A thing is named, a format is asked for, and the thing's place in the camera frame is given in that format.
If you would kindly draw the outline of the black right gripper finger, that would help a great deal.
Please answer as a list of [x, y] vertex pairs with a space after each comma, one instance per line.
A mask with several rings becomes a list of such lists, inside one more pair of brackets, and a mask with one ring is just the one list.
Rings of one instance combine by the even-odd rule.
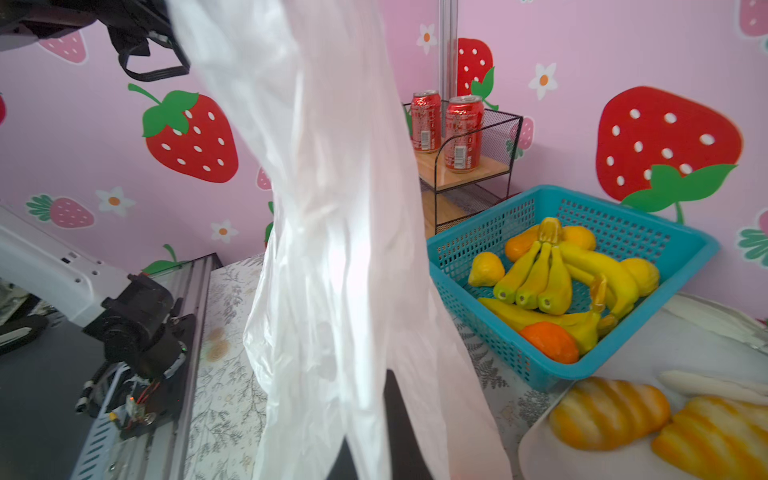
[[[395, 373], [386, 374], [383, 397], [386, 407], [388, 440], [394, 480], [432, 480], [432, 474], [419, 448], [406, 405]], [[357, 479], [358, 474], [348, 446], [344, 440], [327, 479]]]

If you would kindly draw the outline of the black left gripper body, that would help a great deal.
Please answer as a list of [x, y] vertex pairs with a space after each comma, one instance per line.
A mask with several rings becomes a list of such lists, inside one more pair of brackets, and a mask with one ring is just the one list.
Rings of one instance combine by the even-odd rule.
[[[83, 47], [75, 46], [74, 39], [96, 22], [107, 27], [118, 64], [131, 79], [155, 82], [190, 72], [165, 1], [3, 1], [1, 49], [37, 43], [51, 53], [61, 53], [70, 63], [78, 63], [86, 54]], [[150, 42], [173, 51], [179, 64], [147, 72], [130, 70], [131, 58], [151, 55]]]

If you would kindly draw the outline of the white plastic bag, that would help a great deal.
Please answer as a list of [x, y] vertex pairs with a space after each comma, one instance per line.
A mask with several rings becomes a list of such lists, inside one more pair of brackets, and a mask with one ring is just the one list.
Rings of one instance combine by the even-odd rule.
[[257, 479], [323, 479], [348, 448], [390, 479], [393, 374], [435, 479], [512, 469], [430, 275], [414, 151], [373, 1], [173, 1], [194, 71], [270, 177], [243, 335], [267, 396]]

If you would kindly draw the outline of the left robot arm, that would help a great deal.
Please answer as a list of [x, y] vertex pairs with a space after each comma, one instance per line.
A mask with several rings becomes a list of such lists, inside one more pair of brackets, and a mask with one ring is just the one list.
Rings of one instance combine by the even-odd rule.
[[[150, 43], [170, 49], [179, 63], [148, 72], [127, 70], [139, 82], [189, 73], [163, 1], [4, 1], [1, 47], [19, 48], [64, 36], [99, 21], [106, 25], [122, 69], [133, 56], [148, 56]], [[126, 273], [92, 261], [7, 207], [1, 209], [1, 277], [49, 302], [84, 334], [104, 346], [105, 362], [83, 387], [76, 411], [88, 410], [96, 384], [113, 366], [146, 382], [104, 401], [123, 440], [179, 419], [191, 368], [196, 317], [182, 314], [183, 300], [147, 274]]]

